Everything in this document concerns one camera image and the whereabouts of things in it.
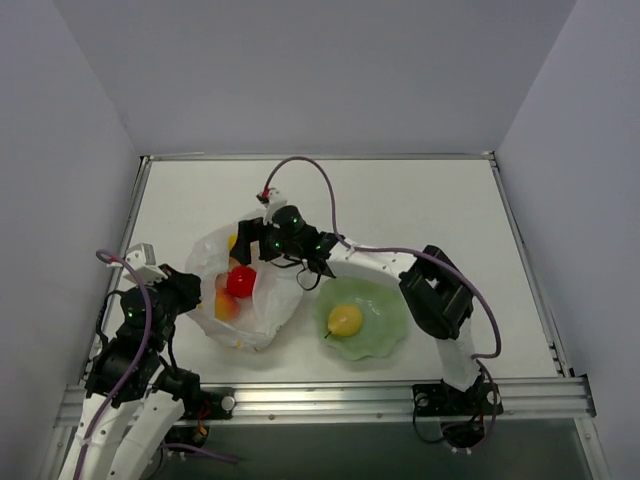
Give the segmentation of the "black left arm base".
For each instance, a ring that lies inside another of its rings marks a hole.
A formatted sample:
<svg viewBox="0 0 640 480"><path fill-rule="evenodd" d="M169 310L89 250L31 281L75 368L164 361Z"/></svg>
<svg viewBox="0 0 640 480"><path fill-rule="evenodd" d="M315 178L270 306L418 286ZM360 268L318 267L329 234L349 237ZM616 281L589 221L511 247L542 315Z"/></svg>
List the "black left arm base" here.
<svg viewBox="0 0 640 480"><path fill-rule="evenodd" d="M180 417L184 425L174 425L166 434L163 446L170 451L199 455L209 438L214 421L229 421L236 406L235 390L230 387L214 387L202 390L194 400L189 400L185 413Z"/></svg>

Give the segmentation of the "white plastic bag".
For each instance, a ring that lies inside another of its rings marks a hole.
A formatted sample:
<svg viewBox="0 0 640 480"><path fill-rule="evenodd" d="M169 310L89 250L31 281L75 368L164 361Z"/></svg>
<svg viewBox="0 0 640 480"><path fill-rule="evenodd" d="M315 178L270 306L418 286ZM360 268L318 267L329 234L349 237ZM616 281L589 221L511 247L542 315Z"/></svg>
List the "white plastic bag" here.
<svg viewBox="0 0 640 480"><path fill-rule="evenodd" d="M303 292L291 269L278 268L259 260L259 247L251 245L252 261L257 272L250 298L236 298L241 310L230 322L215 317L217 289L226 289L228 273L238 261L230 256L228 238L237 235L236 222L224 225L195 242L186 260L186 271L201 278L201 302L188 316L205 334L231 348L247 352L265 349L279 330L293 317Z"/></svg>

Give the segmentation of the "yellow fake lemon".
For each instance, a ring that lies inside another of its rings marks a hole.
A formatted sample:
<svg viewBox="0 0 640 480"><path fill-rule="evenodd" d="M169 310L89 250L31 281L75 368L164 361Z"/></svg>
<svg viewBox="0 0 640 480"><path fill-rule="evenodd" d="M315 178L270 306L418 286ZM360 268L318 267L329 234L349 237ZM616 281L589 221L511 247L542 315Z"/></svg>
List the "yellow fake lemon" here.
<svg viewBox="0 0 640 480"><path fill-rule="evenodd" d="M236 235L231 235L228 238L227 244L228 244L228 250L229 251L231 251L234 248L234 246L236 245L236 242L237 242L237 236Z"/></svg>

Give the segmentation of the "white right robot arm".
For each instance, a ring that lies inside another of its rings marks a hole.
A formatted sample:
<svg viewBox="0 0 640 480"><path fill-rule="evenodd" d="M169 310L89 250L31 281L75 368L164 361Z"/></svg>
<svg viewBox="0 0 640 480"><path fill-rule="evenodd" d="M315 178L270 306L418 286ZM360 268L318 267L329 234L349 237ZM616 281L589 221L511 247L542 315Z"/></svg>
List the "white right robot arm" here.
<svg viewBox="0 0 640 480"><path fill-rule="evenodd" d="M360 245L308 224L293 205L281 207L270 220L239 221L231 257L249 264L252 246L258 247L262 262L284 258L327 278L354 278L397 290L417 327L436 341L447 406L464 413L479 402L482 357L468 320L480 293L440 249Z"/></svg>

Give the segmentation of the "pink yellow fake peach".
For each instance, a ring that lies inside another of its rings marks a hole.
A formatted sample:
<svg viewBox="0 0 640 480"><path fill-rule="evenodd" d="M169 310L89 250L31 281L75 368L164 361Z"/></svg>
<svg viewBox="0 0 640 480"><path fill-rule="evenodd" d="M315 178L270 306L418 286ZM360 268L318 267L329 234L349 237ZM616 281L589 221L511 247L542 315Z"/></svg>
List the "pink yellow fake peach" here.
<svg viewBox="0 0 640 480"><path fill-rule="evenodd" d="M214 299L215 317L223 322L234 320L241 310L237 299L230 295L226 289L217 289Z"/></svg>

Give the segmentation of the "red fake apple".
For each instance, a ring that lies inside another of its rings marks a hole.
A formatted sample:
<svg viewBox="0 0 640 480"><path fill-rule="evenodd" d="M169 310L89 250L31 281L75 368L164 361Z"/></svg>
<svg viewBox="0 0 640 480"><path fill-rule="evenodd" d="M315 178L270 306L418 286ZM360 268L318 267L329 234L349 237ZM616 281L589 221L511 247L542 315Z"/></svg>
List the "red fake apple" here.
<svg viewBox="0 0 640 480"><path fill-rule="evenodd" d="M253 294L257 272L249 267L238 265L227 276L226 291L236 298L250 298Z"/></svg>

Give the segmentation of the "yellow fake pear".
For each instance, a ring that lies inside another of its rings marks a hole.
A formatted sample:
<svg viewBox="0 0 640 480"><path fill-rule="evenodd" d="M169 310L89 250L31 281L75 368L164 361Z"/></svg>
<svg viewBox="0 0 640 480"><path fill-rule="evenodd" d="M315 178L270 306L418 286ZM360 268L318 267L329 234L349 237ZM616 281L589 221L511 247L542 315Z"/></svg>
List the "yellow fake pear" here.
<svg viewBox="0 0 640 480"><path fill-rule="evenodd" d="M361 309L355 304L340 304L327 317L325 337L351 337L359 332L363 324Z"/></svg>

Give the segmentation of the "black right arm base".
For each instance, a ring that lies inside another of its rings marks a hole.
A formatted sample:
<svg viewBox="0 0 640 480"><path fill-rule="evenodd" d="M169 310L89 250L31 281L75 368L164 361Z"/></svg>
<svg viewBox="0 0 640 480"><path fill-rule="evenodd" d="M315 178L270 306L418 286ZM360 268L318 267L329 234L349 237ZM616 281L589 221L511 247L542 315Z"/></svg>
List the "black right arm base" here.
<svg viewBox="0 0 640 480"><path fill-rule="evenodd" d="M412 386L414 434L424 444L447 446L453 453L471 455L478 450L494 432L503 413L500 391L488 381L480 380L465 392L443 382ZM419 419L437 420L438 436L427 437L418 426Z"/></svg>

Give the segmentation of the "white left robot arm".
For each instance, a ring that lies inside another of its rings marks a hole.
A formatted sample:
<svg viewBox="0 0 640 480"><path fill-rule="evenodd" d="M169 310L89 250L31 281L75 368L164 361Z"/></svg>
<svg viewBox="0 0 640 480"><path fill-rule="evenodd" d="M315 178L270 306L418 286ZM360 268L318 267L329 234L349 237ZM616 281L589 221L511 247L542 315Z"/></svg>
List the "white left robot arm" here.
<svg viewBox="0 0 640 480"><path fill-rule="evenodd" d="M164 360L178 316L196 308L201 280L167 264L120 295L123 323L103 339L85 383L62 479L137 479L178 419L205 403L198 374Z"/></svg>

